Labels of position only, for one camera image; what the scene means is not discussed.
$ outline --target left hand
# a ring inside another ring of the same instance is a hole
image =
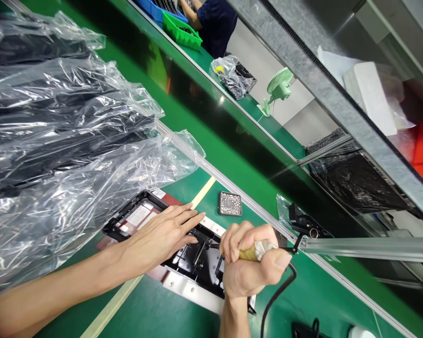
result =
[[[126,271],[125,280],[152,270],[184,245],[197,243],[187,233],[204,219],[205,213],[198,214],[190,210],[191,206],[169,206],[128,240],[110,247],[120,252],[118,263],[121,271]]]

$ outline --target blue plastic crate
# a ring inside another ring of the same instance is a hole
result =
[[[140,5],[142,9],[144,9],[149,15],[157,22],[163,22],[163,12],[169,13],[164,9],[158,7],[150,0],[133,0],[134,3]],[[176,17],[177,19],[183,21],[184,23],[188,23],[188,19],[183,16],[181,12],[177,10],[177,15],[169,13],[170,15]]]

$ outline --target black power cord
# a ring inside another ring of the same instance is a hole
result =
[[[316,338],[320,338],[320,321],[318,320],[318,318],[315,318],[313,320],[312,331]]]
[[[263,334],[265,331],[265,320],[266,320],[266,315],[268,314],[268,310],[271,307],[271,305],[274,303],[274,301],[277,299],[277,297],[280,296],[280,294],[291,284],[291,282],[293,282],[296,277],[298,276],[298,272],[296,271],[295,266],[290,263],[288,264],[288,266],[290,267],[292,274],[290,277],[287,278],[287,280],[285,282],[283,282],[283,284],[279,287],[279,289],[277,289],[277,291],[274,293],[274,295],[271,297],[271,299],[269,300],[268,304],[266,305],[265,311],[263,311],[263,317],[262,317],[262,325],[261,325],[261,329],[260,329],[260,338],[263,338]]]

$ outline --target person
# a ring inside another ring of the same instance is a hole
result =
[[[190,26],[198,31],[202,47],[213,59],[223,57],[238,18],[234,9],[226,0],[193,0],[193,8],[180,0],[180,5]]]
[[[0,338],[32,337],[66,309],[152,270],[184,245],[197,243],[187,234],[205,213],[198,214],[191,206],[170,206],[127,241],[0,293]],[[249,222],[232,224],[221,238],[225,301],[220,338],[250,337],[247,297],[277,284],[291,260],[282,249],[268,251],[261,262],[239,259],[239,248],[248,249],[263,239],[277,245],[270,225],[254,228]]]

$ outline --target screwdriver handle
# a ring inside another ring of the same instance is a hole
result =
[[[272,249],[277,249],[277,246],[266,239],[255,241],[254,245],[248,250],[240,250],[240,259],[246,261],[261,261],[263,255]]]

